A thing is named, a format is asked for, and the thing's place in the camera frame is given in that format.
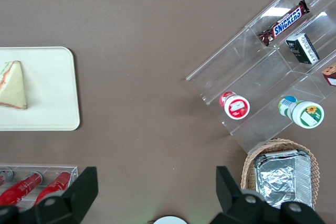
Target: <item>foil lid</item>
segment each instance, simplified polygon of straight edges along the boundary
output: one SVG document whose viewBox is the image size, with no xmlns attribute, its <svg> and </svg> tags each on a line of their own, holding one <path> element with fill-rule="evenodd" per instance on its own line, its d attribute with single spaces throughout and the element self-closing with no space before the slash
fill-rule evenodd
<svg viewBox="0 0 336 224">
<path fill-rule="evenodd" d="M 254 159 L 256 191 L 280 208 L 286 201 L 312 207 L 311 161 L 302 149 L 260 154 Z"/>
</svg>

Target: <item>clear acrylic organizer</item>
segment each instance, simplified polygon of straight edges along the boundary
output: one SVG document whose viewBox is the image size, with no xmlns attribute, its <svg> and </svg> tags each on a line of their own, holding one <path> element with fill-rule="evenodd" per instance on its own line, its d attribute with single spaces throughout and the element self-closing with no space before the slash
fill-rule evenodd
<svg viewBox="0 0 336 224">
<path fill-rule="evenodd" d="M 13 171 L 13 179 L 10 182 L 4 183 L 0 186 L 0 194 L 9 189 L 12 185 L 22 180 L 30 172 L 40 172 L 43 175 L 43 181 L 35 189 L 33 189 L 26 197 L 24 197 L 17 207 L 21 211 L 31 208 L 38 194 L 49 185 L 61 172 L 67 171 L 71 173 L 70 183 L 68 187 L 78 177 L 77 166 L 21 166 L 21 165 L 8 165 L 0 164 L 0 167 L 9 167 Z"/>
<path fill-rule="evenodd" d="M 310 13 L 269 46 L 257 36 L 300 1 L 275 0 L 186 78 L 247 153 L 292 123 L 278 111 L 281 98 L 293 95 L 319 103 L 336 90 L 322 74 L 336 62 L 336 0 L 305 0 Z M 306 33 L 315 47 L 320 60 L 314 65 L 299 63 L 285 44 L 296 33 Z M 219 105 L 225 91 L 249 101 L 247 117 L 233 120 L 226 115 Z"/>
</svg>

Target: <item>small black box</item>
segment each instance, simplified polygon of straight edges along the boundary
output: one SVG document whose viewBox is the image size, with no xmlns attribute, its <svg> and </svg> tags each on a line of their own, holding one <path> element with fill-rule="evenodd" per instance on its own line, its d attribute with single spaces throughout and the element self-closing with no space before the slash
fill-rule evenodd
<svg viewBox="0 0 336 224">
<path fill-rule="evenodd" d="M 286 44 L 301 63 L 313 65 L 320 59 L 306 34 L 291 35 L 286 39 Z"/>
</svg>

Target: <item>white round object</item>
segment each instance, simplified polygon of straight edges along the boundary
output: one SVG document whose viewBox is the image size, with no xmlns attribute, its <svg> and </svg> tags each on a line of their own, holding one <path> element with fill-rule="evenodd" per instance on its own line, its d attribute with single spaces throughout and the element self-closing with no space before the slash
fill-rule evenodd
<svg viewBox="0 0 336 224">
<path fill-rule="evenodd" d="M 175 216 L 165 216 L 158 219 L 154 224 L 187 224 L 187 222 Z"/>
<path fill-rule="evenodd" d="M 240 120 L 248 115 L 250 104 L 244 97 L 231 95 L 225 101 L 224 111 L 230 118 Z"/>
<path fill-rule="evenodd" d="M 297 125 L 305 129 L 312 129 L 322 123 L 324 110 L 317 103 L 304 101 L 294 107 L 291 116 Z"/>
</svg>

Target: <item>wicker basket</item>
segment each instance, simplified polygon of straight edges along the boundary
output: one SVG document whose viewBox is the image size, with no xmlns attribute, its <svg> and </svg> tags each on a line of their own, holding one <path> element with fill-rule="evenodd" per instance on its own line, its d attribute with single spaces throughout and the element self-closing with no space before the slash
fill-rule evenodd
<svg viewBox="0 0 336 224">
<path fill-rule="evenodd" d="M 251 189 L 256 190 L 256 179 L 255 172 L 253 167 L 253 160 L 259 154 L 271 153 L 271 152 L 282 152 L 282 151 L 290 151 L 295 149 L 303 149 L 308 152 L 311 160 L 311 187 L 312 187 L 312 204 L 313 206 L 316 203 L 316 198 L 319 190 L 319 164 L 316 161 L 314 155 L 310 152 L 309 149 L 304 146 L 294 143 L 291 140 L 275 138 L 268 141 L 265 145 L 256 149 L 252 154 L 248 155 L 243 168 L 241 188 L 242 189 Z"/>
</svg>

